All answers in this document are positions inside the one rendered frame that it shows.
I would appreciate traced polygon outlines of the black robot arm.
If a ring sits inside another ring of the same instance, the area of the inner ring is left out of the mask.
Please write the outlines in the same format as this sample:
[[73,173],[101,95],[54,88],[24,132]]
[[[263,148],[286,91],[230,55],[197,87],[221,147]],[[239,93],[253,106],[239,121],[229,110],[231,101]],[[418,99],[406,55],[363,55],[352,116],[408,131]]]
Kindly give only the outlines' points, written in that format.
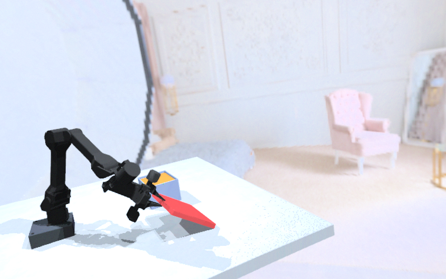
[[[47,227],[63,224],[69,218],[66,205],[70,203],[71,189],[66,185],[66,155],[71,144],[88,159],[98,178],[111,176],[102,184],[104,193],[109,190],[123,195],[129,184],[141,173],[139,165],[129,159],[121,163],[111,155],[101,152],[79,128],[69,130],[62,127],[49,130],[44,134],[44,140],[51,152],[51,183],[40,205],[40,208],[46,211]],[[132,192],[128,192],[126,196],[128,195],[135,204],[145,206],[151,198],[151,188],[146,184],[133,184],[132,188]]]

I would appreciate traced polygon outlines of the red square lid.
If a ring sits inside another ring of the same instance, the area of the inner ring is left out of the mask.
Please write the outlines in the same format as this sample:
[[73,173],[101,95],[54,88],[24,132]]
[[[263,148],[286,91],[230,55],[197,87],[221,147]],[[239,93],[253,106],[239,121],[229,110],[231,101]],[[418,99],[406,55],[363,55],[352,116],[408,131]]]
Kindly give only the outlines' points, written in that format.
[[173,216],[186,219],[207,227],[215,228],[215,223],[211,221],[208,217],[206,217],[204,214],[199,212],[196,208],[194,208],[192,205],[178,201],[176,199],[169,198],[167,196],[159,194],[162,198],[164,198],[166,201],[163,201],[159,199],[158,197],[152,195],[156,201],[158,201],[159,204],[165,210],[170,213]]

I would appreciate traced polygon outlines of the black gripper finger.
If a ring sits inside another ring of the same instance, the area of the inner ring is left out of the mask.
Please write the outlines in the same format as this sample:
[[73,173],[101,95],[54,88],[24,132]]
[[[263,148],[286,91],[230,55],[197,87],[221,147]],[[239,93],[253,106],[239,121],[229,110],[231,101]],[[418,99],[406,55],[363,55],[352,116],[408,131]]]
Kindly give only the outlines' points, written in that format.
[[[154,185],[153,185],[153,186],[154,186]],[[153,191],[150,192],[150,193],[151,193],[152,195],[158,197],[159,199],[161,199],[161,200],[163,200],[163,201],[166,201],[164,198],[162,198],[162,197],[157,193],[157,191],[156,191],[156,186],[154,186]]]
[[152,207],[152,206],[157,206],[157,207],[162,207],[161,204],[153,202],[153,201],[148,201],[145,205],[145,207],[143,208],[143,210],[145,210],[148,207]]

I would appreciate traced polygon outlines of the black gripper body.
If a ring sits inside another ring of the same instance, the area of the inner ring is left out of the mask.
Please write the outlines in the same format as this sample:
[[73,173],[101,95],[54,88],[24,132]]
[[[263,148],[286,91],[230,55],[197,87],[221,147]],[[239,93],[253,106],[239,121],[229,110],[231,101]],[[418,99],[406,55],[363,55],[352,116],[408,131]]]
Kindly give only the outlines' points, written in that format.
[[[146,178],[148,179],[146,185],[148,185],[151,188],[150,192],[153,191],[153,189],[154,189],[153,183],[156,183],[158,181],[158,179],[160,178],[160,175],[161,174],[158,171],[155,171],[153,169],[149,170],[149,172],[148,172],[148,174],[146,176]],[[131,184],[129,184],[129,186],[128,186],[127,190],[125,191],[125,193],[123,194],[123,196],[126,196],[126,194],[128,192],[129,193],[132,192],[132,190],[133,190],[132,185],[133,184],[138,184],[138,183],[132,182]],[[140,184],[138,184],[138,185],[140,185]],[[126,196],[126,197],[129,198],[129,196]],[[127,212],[127,217],[128,217],[128,219],[130,221],[136,223],[138,217],[140,216],[139,211],[138,211],[139,208],[143,209],[144,206],[140,206],[140,205],[137,205],[137,204],[135,204],[134,206],[130,206],[130,208],[129,208],[128,212]]]

